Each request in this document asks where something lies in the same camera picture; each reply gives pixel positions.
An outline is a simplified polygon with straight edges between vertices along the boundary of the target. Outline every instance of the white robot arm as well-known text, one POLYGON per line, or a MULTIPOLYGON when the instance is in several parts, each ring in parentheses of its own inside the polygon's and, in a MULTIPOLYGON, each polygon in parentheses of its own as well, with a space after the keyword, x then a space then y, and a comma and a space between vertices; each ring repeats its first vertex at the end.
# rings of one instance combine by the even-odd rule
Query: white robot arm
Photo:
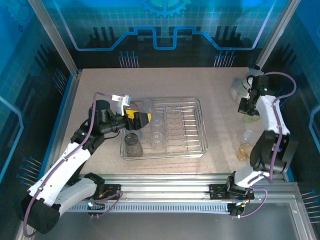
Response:
POLYGON ((259 114, 264 132, 251 151, 250 162, 228 178, 227 191, 239 195, 247 195, 253 184, 263 178, 270 178, 271 170, 273 175, 286 172, 298 145, 284 123, 279 100, 275 101, 273 92, 268 90, 269 78, 265 75, 248 78, 252 82, 249 97, 241 99, 238 112, 259 114))
POLYGON ((130 104, 130 96, 113 95, 111 99, 118 102, 117 113, 111 111, 108 101, 95 101, 88 111, 89 118, 75 131, 62 156, 22 200, 19 218, 40 233, 49 232, 76 203, 86 198, 100 199, 105 192, 105 180, 94 173, 78 179, 85 162, 105 141, 105 134, 123 128, 138 130, 149 123, 149 113, 124 109, 130 104))

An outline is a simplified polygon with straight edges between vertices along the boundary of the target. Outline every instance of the clear plastic cup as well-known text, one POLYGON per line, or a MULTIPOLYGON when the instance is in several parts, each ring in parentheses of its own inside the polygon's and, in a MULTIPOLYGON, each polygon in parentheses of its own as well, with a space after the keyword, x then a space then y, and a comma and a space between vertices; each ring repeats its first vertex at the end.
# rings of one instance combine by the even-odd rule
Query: clear plastic cup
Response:
POLYGON ((253 146, 249 143, 241 144, 235 155, 240 161, 248 162, 252 149, 253 146))
POLYGON ((242 121, 245 122, 246 124, 251 124, 255 121, 258 121, 259 119, 260 119, 260 116, 258 115, 253 115, 253 116, 243 115, 242 117, 242 121))
POLYGON ((259 138, 260 138, 260 134, 255 131, 247 130, 243 134, 243 139, 248 144, 252 144, 252 145, 256 144, 256 142, 259 140, 259 138))
POLYGON ((154 113, 151 116, 151 127, 159 128, 164 126, 164 117, 158 113, 154 113))
POLYGON ((160 132, 153 132, 151 134, 150 143, 152 149, 157 152, 166 151, 166 136, 160 132))
POLYGON ((154 101, 150 99, 145 99, 142 101, 142 111, 143 113, 153 113, 155 110, 154 101))

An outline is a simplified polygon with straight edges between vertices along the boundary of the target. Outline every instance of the wire dish rack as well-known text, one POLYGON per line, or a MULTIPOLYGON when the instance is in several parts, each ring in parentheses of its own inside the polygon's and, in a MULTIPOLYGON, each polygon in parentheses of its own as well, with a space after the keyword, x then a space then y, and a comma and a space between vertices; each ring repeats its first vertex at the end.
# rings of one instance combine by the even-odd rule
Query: wire dish rack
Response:
MULTIPOLYGON (((199 158, 207 150, 207 137, 200 101, 197 98, 155 98, 154 113, 163 116, 165 144, 163 151, 151 146, 152 128, 149 123, 140 131, 143 148, 141 157, 129 157, 126 153, 125 131, 121 131, 120 155, 125 160, 146 160, 163 158, 199 158)), ((142 100, 134 102, 142 108, 142 100)))

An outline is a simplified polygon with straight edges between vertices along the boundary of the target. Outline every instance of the metal frame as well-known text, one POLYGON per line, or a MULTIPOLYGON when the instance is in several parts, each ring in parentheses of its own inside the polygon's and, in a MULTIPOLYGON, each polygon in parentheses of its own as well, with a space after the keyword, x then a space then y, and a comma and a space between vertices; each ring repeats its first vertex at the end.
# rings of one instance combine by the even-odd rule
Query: metal frame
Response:
MULTIPOLYGON (((82 201, 68 209, 69 213, 101 213, 113 207, 114 202, 102 203, 104 209, 99 205, 93 204, 88 209, 88 202, 82 201)), ((223 214, 229 215, 228 204, 223 202, 118 202, 113 208, 112 213, 203 213, 203 214, 223 214)))
POLYGON ((272 31, 272 34, 268 38, 267 44, 264 45, 258 59, 255 64, 258 65, 261 69, 264 67, 267 59, 269 58, 271 52, 275 48, 279 38, 284 33, 285 28, 287 27, 291 17, 295 13, 301 0, 291 0, 286 5, 285 9, 282 12, 280 19, 277 22, 276 27, 272 31))
MULTIPOLYGON (((224 184, 228 174, 154 174, 154 175, 102 175, 109 184, 121 184, 124 191, 123 203, 222 203, 210 200, 209 184, 224 184)), ((289 204, 293 222, 301 240, 316 240, 316 236, 300 195, 296 182, 284 182, 282 175, 276 175, 274 184, 266 180, 255 186, 268 190, 266 203, 289 204)), ((252 203, 261 203, 265 193, 255 191, 252 203)))
POLYGON ((72 59, 64 41, 62 40, 54 22, 52 21, 48 11, 46 10, 44 4, 41 0, 28 0, 31 7, 33 8, 35 14, 40 20, 42 26, 44 27, 46 33, 51 39, 56 50, 60 54, 62 60, 64 61, 66 67, 72 76, 76 77, 78 75, 78 68, 72 59))
POLYGON ((52 148, 50 149, 50 152, 49 152, 47 164, 46 166, 41 167, 40 174, 42 173, 43 168, 45 168, 43 171, 43 174, 46 173, 51 167, 51 165, 54 164, 55 161, 58 160, 60 157, 60 150, 65 137, 65 132, 68 126, 71 109, 76 97, 80 77, 81 77, 81 72, 78 73, 77 77, 73 77, 72 79, 70 79, 71 83, 70 83, 69 90, 66 89, 66 92, 64 93, 66 94, 65 105, 64 105, 60 119, 57 119, 57 121, 59 122, 58 122, 56 134, 53 139, 52 148))

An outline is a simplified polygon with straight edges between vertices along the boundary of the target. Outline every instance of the metal bracket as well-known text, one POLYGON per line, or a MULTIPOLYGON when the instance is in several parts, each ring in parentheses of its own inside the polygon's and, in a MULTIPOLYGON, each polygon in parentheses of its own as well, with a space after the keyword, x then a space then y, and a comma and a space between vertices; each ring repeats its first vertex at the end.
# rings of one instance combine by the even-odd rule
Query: metal bracket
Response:
MULTIPOLYGON (((120 184, 105 184, 104 190, 103 190, 103 196, 100 196, 100 198, 108 198, 109 196, 112 196, 116 193, 119 193, 121 191, 121 185, 120 184)), ((110 200, 118 200, 120 197, 120 194, 111 198, 110 200)))
POLYGON ((254 200, 255 194, 253 190, 250 190, 247 195, 241 195, 236 193, 231 193, 227 191, 226 184, 210 184, 209 185, 209 193, 210 200, 254 200))

